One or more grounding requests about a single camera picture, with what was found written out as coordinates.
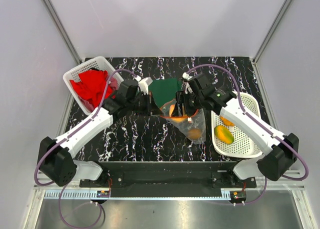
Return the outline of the orange toy fried snack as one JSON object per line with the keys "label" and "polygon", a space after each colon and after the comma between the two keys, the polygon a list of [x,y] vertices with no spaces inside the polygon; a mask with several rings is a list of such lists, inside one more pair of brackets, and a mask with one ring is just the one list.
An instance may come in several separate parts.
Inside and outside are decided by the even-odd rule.
{"label": "orange toy fried snack", "polygon": [[219,118],[225,126],[227,126],[227,127],[234,127],[235,126],[235,124],[233,122],[229,121],[228,119],[226,119],[222,116],[220,116]]}

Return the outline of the clear zip top bag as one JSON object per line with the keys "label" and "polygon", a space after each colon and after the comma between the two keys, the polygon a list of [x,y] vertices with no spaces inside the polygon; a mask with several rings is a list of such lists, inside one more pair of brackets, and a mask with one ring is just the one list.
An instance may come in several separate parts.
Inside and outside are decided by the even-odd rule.
{"label": "clear zip top bag", "polygon": [[174,127],[176,127],[184,136],[187,138],[187,133],[190,129],[198,128],[202,131],[202,136],[199,140],[190,140],[193,144],[198,145],[202,144],[206,140],[206,122],[205,122],[205,113],[203,109],[199,109],[196,113],[192,116],[187,116],[187,120],[181,123],[173,122],[169,119],[169,109],[170,105],[175,105],[176,100],[173,99],[166,104],[164,104],[160,110],[162,111],[162,117],[170,122]]}

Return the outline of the brown toy orange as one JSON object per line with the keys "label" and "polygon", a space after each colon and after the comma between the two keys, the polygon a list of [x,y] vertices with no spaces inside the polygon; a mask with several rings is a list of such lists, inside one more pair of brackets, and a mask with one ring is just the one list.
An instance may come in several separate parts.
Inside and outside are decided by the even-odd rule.
{"label": "brown toy orange", "polygon": [[202,137],[202,130],[199,128],[192,128],[187,132],[187,138],[191,141],[199,140]]}

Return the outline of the orange toy peach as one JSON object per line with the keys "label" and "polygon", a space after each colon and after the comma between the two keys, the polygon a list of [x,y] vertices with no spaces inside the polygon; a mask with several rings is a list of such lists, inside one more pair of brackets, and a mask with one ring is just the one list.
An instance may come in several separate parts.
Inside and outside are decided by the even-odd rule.
{"label": "orange toy peach", "polygon": [[178,107],[175,104],[170,105],[169,107],[169,119],[175,123],[182,123],[187,120],[185,114],[179,114]]}

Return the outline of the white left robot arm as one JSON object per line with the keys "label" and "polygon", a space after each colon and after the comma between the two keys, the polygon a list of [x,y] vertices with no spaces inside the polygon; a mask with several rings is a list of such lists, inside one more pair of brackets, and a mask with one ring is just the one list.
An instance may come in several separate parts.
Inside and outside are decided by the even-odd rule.
{"label": "white left robot arm", "polygon": [[44,138],[40,143],[37,171],[41,171],[59,187],[73,180],[90,180],[103,187],[108,182],[107,169],[98,162],[75,160],[75,156],[91,139],[129,113],[143,116],[159,115],[149,93],[150,77],[140,81],[124,80],[119,88],[103,101],[77,126],[55,139]]}

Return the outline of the yellow green toy mango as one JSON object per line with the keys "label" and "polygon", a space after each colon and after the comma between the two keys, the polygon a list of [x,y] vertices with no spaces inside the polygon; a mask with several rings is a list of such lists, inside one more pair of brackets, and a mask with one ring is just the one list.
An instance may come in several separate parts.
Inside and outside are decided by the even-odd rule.
{"label": "yellow green toy mango", "polygon": [[223,125],[218,125],[214,128],[214,135],[220,141],[228,145],[232,144],[235,141],[234,136],[231,134],[229,129]]}

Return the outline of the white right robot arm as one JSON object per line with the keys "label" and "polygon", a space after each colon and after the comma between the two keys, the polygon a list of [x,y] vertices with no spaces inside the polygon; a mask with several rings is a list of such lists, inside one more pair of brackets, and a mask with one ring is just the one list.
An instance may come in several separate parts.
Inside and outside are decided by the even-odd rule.
{"label": "white right robot arm", "polygon": [[230,186],[239,187],[245,179],[257,176],[277,181],[297,161],[299,138],[295,134],[285,135],[273,128],[242,105],[240,94],[224,87],[216,89],[204,74],[189,76],[184,73],[182,77],[189,88],[176,93],[179,108],[173,113],[175,116],[182,109],[187,114],[197,109],[212,111],[232,122],[262,152],[260,158],[242,160],[234,166],[227,174]]}

